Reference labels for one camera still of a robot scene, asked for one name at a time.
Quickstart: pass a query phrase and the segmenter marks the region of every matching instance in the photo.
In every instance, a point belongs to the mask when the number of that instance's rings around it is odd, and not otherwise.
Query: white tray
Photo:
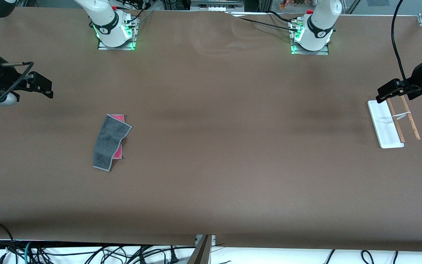
[[[405,144],[400,142],[400,137],[398,136],[387,102],[377,103],[376,100],[370,100],[367,102],[367,105],[380,147],[383,149],[405,147]]]

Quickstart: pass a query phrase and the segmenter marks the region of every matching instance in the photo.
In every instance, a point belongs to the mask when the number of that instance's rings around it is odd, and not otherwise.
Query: table
[[[400,76],[390,21],[341,16],[330,55],[305,56],[284,30],[154,12],[125,52],[96,50],[83,10],[17,8],[0,56],[34,61],[54,98],[0,108],[0,222],[16,239],[422,251],[422,139],[402,119],[406,146],[380,149],[367,108]],[[395,32],[409,74],[422,27]],[[111,172],[92,167],[106,114],[133,126]]]

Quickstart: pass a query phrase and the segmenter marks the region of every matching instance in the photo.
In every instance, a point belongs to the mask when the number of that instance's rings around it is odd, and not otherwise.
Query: mounting plate
[[[118,47],[108,47],[104,45],[100,40],[97,44],[98,50],[135,50],[136,49],[136,40],[138,38],[138,30],[139,30],[139,22],[140,18],[136,18],[129,26],[133,26],[131,29],[131,35],[132,37],[127,40],[123,45],[120,45]]]
[[[300,24],[294,25],[293,23],[288,22],[288,27],[300,30],[300,27],[302,27],[302,26]],[[306,50],[298,42],[296,42],[294,40],[295,37],[296,37],[296,34],[298,34],[298,32],[289,31],[289,38],[291,39],[291,54],[330,55],[330,52],[328,52],[328,43],[325,44],[324,47],[321,50],[317,50],[317,51]]]

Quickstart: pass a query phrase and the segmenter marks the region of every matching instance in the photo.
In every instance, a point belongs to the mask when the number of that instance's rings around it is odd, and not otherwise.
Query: wooden chopstick
[[[397,129],[398,136],[400,137],[400,142],[405,142],[405,137],[403,137],[403,133],[401,132],[400,124],[398,123],[397,117],[394,117],[395,110],[393,110],[392,101],[390,101],[390,98],[387,100],[388,108],[390,109],[390,114],[392,114],[393,123],[395,124],[395,128]]]
[[[405,110],[407,112],[409,112],[410,107],[408,107],[407,100],[405,99],[405,95],[400,96],[400,99],[401,99],[401,103],[403,104],[403,107],[405,108]],[[413,129],[413,134],[415,134],[415,137],[416,137],[417,140],[420,140],[421,137],[419,136],[418,129],[415,125],[415,121],[413,120],[411,113],[407,113],[407,117],[408,117],[408,120],[410,121],[411,129]]]

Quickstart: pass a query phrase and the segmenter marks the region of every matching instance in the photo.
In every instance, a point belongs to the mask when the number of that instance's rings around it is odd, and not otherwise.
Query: gray towel
[[[122,140],[128,135],[131,127],[131,125],[121,122],[111,115],[105,117],[95,141],[94,155],[92,157],[94,168],[110,171],[114,155]]]

